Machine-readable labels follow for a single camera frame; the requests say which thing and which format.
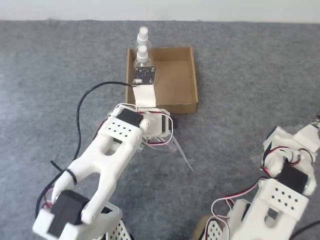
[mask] white wall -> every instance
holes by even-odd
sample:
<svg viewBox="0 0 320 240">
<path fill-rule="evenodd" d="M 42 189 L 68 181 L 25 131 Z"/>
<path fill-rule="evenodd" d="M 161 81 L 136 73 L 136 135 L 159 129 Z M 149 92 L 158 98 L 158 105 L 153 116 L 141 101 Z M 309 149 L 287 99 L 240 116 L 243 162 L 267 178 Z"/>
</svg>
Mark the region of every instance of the white wall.
<svg viewBox="0 0 320 240">
<path fill-rule="evenodd" d="M 0 0 L 0 20 L 320 23 L 320 0 Z"/>
</svg>

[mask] white bottle cap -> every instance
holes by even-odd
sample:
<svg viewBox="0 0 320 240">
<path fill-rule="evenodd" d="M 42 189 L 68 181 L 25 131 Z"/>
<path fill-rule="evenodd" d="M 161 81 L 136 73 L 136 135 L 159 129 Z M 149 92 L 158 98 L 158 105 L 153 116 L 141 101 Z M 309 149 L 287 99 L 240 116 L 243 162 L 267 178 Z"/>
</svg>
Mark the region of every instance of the white bottle cap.
<svg viewBox="0 0 320 240">
<path fill-rule="evenodd" d="M 146 26 L 140 27 L 138 36 L 136 37 L 136 41 L 140 45 L 147 43 L 147 41 L 148 41 L 148 28 Z"/>
<path fill-rule="evenodd" d="M 148 49 L 146 45 L 141 45 L 138 47 L 138 52 L 136 53 L 136 59 L 140 63 L 145 63 L 148 60 Z"/>
</svg>

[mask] cardboard box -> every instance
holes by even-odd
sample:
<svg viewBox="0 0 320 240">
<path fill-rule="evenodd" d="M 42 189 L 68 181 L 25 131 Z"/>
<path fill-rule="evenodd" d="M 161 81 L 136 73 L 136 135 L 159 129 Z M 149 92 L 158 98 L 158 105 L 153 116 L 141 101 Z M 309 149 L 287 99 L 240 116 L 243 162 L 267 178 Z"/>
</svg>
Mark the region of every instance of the cardboard box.
<svg viewBox="0 0 320 240">
<path fill-rule="evenodd" d="M 156 106 L 172 114 L 196 112 L 198 90 L 194 53 L 191 47 L 160 47 L 151 51 L 155 62 Z M 127 50 L 125 81 L 131 84 L 136 50 Z M 134 92 L 126 88 L 125 102 L 135 104 Z"/>
</svg>

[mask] black cable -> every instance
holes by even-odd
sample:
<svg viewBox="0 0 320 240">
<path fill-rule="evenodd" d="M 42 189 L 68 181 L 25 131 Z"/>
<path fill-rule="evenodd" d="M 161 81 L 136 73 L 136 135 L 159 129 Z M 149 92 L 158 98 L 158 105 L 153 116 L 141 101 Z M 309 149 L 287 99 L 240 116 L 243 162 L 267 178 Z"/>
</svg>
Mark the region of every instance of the black cable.
<svg viewBox="0 0 320 240">
<path fill-rule="evenodd" d="M 76 128 L 77 128 L 77 132 L 78 132 L 78 146 L 76 148 L 75 154 L 73 156 L 72 161 L 74 161 L 75 159 L 77 159 L 80 148 L 81 148 L 81 130 L 80 130 L 80 121 L 79 121 L 79 113 L 80 113 L 80 107 L 81 104 L 83 103 L 84 99 L 86 98 L 86 96 L 91 93 L 93 90 L 103 86 L 103 85 L 108 85 L 108 84 L 113 84 L 113 85 L 122 85 L 122 86 L 127 86 L 127 87 L 132 87 L 130 84 L 125 83 L 125 82 L 121 82 L 121 81 L 104 81 L 101 82 L 95 86 L 93 86 L 92 88 L 90 88 L 88 91 L 86 91 L 83 96 L 81 97 L 77 108 L 76 108 Z M 49 182 L 48 185 L 46 185 L 44 187 L 44 189 L 42 190 L 42 192 L 40 193 L 39 197 L 36 200 L 36 205 L 35 205 L 35 218 L 37 218 L 39 211 L 40 211 L 40 204 L 41 204 L 41 200 L 44 197 L 44 195 L 46 194 L 46 192 L 50 189 L 50 187 L 58 180 L 58 178 L 60 178 L 60 176 L 65 172 L 63 171 L 58 165 L 56 165 L 55 163 L 52 163 L 52 165 L 57 168 L 60 172 L 51 180 L 51 182 Z"/>
<path fill-rule="evenodd" d="M 57 170 L 59 170 L 59 172 L 63 172 L 62 168 L 59 167 L 54 161 L 51 160 L 50 163 L 51 163 Z"/>
<path fill-rule="evenodd" d="M 320 220 L 314 221 L 314 222 L 310 223 L 309 225 L 304 226 L 303 228 L 300 228 L 300 229 L 297 230 L 294 234 L 291 235 L 291 237 L 289 238 L 289 240 L 294 239 L 296 236 L 302 234 L 303 232 L 309 230 L 310 228 L 312 228 L 312 227 L 314 227 L 314 226 L 316 226 L 316 225 L 318 225 L 318 224 L 320 224 Z"/>
</svg>

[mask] cardboard tray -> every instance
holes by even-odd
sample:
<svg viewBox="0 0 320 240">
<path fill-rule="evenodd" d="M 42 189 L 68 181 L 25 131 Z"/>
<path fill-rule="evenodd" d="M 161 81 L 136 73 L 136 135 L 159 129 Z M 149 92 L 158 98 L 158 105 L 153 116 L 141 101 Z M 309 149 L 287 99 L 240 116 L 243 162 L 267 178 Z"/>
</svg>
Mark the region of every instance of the cardboard tray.
<svg viewBox="0 0 320 240">
<path fill-rule="evenodd" d="M 195 113 L 198 105 L 194 53 L 191 47 L 160 47 L 151 51 L 155 62 L 156 107 L 173 114 Z M 126 83 L 134 74 L 136 50 L 127 50 Z M 126 88 L 125 102 L 135 104 L 134 92 Z"/>
</svg>

